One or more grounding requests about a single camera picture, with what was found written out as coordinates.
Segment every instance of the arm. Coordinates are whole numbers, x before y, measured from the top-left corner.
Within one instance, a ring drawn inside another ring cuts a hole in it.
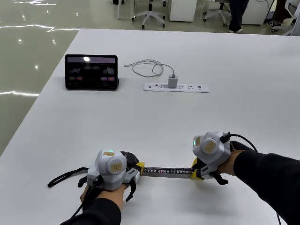
[[[119,225],[126,188],[127,186],[122,184],[115,191],[102,191],[82,214],[65,221],[62,225]],[[84,200],[86,191],[87,187],[80,196],[81,201]]]
[[[288,225],[300,221],[300,161],[276,154],[237,150],[219,167],[266,201]]]

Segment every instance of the reflective floor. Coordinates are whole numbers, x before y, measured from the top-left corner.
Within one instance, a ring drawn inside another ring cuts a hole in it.
[[[38,97],[80,28],[139,30],[131,21],[129,0],[116,19],[112,0],[1,0],[0,7],[0,154]],[[221,19],[202,21],[203,9],[218,4],[198,2],[195,21],[166,22],[164,30],[227,32]],[[137,11],[147,9],[139,3]],[[161,3],[155,11],[165,12]],[[264,34],[264,26],[244,26],[245,33]],[[162,30],[154,20],[146,30]]]

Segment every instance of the power outlet socket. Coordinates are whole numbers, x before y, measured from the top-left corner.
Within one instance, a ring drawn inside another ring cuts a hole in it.
[[[199,92],[209,93],[207,86],[203,84],[185,84],[178,83],[176,88],[168,88],[167,83],[146,83],[144,91],[169,91],[169,92]]]

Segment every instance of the black sleeve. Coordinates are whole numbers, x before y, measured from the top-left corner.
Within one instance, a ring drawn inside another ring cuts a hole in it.
[[[120,225],[121,211],[113,201],[96,199],[82,214],[73,217],[62,225]]]
[[[248,150],[237,156],[234,173],[288,225],[300,224],[300,161]]]

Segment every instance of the white cabinet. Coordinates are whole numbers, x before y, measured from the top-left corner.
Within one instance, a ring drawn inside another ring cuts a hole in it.
[[[169,0],[170,21],[194,21],[197,0]]]
[[[273,0],[250,0],[243,15],[242,24],[262,25],[272,2]]]

